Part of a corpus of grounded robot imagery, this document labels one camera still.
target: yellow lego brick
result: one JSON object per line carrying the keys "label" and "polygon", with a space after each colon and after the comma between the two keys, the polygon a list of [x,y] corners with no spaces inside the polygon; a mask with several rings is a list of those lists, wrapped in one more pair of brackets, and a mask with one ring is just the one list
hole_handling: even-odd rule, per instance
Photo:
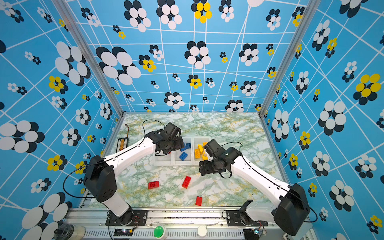
{"label": "yellow lego brick", "polygon": [[195,158],[200,158],[200,150],[195,149]]}
{"label": "yellow lego brick", "polygon": [[200,154],[202,154],[204,152],[204,148],[200,144],[198,144],[197,146],[199,147]]}

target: red lego brick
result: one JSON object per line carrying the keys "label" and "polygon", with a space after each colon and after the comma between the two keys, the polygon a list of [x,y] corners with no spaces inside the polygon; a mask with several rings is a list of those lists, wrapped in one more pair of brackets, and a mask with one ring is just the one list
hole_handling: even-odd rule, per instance
{"label": "red lego brick", "polygon": [[183,188],[188,188],[189,182],[191,181],[191,177],[186,176],[183,182],[183,185],[181,185]]}
{"label": "red lego brick", "polygon": [[160,186],[159,181],[154,181],[154,182],[148,183],[148,189],[157,188],[159,186]]}
{"label": "red lego brick", "polygon": [[196,205],[197,206],[201,206],[201,203],[203,202],[203,198],[202,197],[197,197],[196,198]]}

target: lego brick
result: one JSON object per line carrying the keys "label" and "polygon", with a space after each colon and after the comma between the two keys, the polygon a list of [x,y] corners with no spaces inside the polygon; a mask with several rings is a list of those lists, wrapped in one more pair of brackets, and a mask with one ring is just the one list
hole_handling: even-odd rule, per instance
{"label": "lego brick", "polygon": [[184,161],[184,159],[185,159],[187,156],[188,156],[188,154],[184,152],[184,153],[182,153],[182,154],[179,156],[179,158],[180,158],[181,160]]}
{"label": "lego brick", "polygon": [[201,206],[202,202],[203,202],[203,198],[202,197],[196,197],[196,205],[197,206]]}
{"label": "lego brick", "polygon": [[154,182],[148,183],[148,189],[157,188],[159,186],[160,186],[159,181],[154,181]]}
{"label": "lego brick", "polygon": [[200,158],[200,150],[195,149],[195,158]]}
{"label": "lego brick", "polygon": [[204,152],[204,148],[200,144],[198,144],[197,146],[199,147],[200,154],[202,154]]}
{"label": "lego brick", "polygon": [[191,177],[186,176],[183,184],[181,185],[183,188],[188,188],[189,182],[191,181]]}

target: blue lego brick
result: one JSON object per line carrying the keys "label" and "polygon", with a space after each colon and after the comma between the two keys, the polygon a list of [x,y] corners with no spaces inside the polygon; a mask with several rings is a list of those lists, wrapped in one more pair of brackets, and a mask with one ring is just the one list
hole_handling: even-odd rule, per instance
{"label": "blue lego brick", "polygon": [[185,152],[180,155],[180,159],[184,161],[184,159],[188,156]]}

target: black cable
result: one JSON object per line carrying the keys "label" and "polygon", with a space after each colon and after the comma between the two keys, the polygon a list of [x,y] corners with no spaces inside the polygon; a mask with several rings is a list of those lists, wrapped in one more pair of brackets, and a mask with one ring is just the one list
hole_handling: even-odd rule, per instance
{"label": "black cable", "polygon": [[[144,128],[144,123],[145,123],[146,121],[150,121],[150,120],[159,122],[159,123],[161,123],[161,124],[164,126],[164,128],[166,127],[162,122],[160,122],[160,121],[158,121],[158,120],[154,120],[154,119],[147,119],[147,120],[145,120],[145,121],[142,123],[142,127],[143,127],[143,130],[144,130],[144,138],[143,138],[143,140],[142,140],[138,145],[140,145],[140,144],[144,141],[144,139],[145,139],[145,128]],[[137,147],[138,145],[136,145],[136,146],[134,146],[133,148],[131,148],[131,149],[125,151],[124,153],[126,153],[126,152],[128,152],[128,151],[134,149],[134,148]],[[85,167],[79,167],[78,169],[75,169],[73,172],[71,172],[70,174],[68,174],[67,177],[66,177],[66,178],[64,179],[64,181],[63,181],[63,190],[64,190],[64,192],[65,192],[66,194],[68,194],[69,196],[74,197],[74,198],[80,198],[80,199],[83,199],[83,198],[95,198],[95,197],[77,197],[77,196],[74,196],[74,195],[70,194],[69,192],[67,192],[67,191],[65,190],[65,182],[67,181],[67,179],[69,178],[69,176],[70,176],[71,174],[73,174],[74,172],[76,172],[77,170],[84,169],[84,168],[87,168],[87,167],[89,167],[89,166],[96,165],[96,164],[100,164],[100,163],[102,163],[102,162],[97,162],[97,163],[94,163],[94,164],[89,164],[89,165],[87,165],[87,166],[85,166]]]}
{"label": "black cable", "polygon": [[[244,162],[245,162],[250,168],[252,168],[252,170],[254,170],[255,172],[257,172],[260,176],[264,177],[266,180],[270,181],[273,185],[277,186],[278,188],[281,188],[281,189],[283,189],[284,191],[289,192],[288,190],[286,190],[286,189],[280,187],[280,186],[277,185],[276,183],[274,183],[274,182],[272,182],[271,180],[269,180],[269,179],[268,179],[267,177],[265,177],[263,174],[261,174],[261,173],[259,173],[258,171],[256,171],[251,165],[249,165],[249,164],[247,163],[247,161],[245,160],[245,158],[243,157],[243,155],[241,155],[241,157],[244,159]],[[318,217],[317,217],[316,212],[315,212],[315,211],[314,211],[308,204],[306,204],[301,198],[299,198],[298,196],[296,196],[296,195],[293,194],[293,193],[290,193],[290,194],[292,194],[292,196],[296,197],[296,198],[297,198],[298,200],[300,200],[302,203],[304,203],[305,205],[307,205],[307,206],[313,211],[313,213],[316,215],[316,220],[315,220],[315,221],[304,221],[304,222],[316,222],[316,221],[318,220]]]}

